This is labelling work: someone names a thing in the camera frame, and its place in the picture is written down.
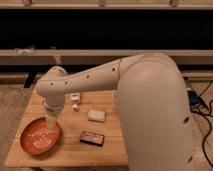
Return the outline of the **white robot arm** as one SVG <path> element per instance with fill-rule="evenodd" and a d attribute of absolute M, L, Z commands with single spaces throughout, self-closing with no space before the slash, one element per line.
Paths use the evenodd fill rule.
<path fill-rule="evenodd" d="M 103 90 L 116 92 L 130 171 L 194 170 L 187 88 L 168 55 L 143 53 L 72 75 L 54 66 L 36 83 L 53 117 L 67 94 Z"/>

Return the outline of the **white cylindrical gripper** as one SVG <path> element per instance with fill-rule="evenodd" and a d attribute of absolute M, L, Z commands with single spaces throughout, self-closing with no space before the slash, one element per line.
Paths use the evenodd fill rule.
<path fill-rule="evenodd" d="M 49 129 L 53 129 L 56 126 L 57 123 L 57 117 L 63 110 L 64 106 L 48 106 L 46 103 L 43 103 L 44 109 L 46 111 L 46 122 L 47 127 Z"/>

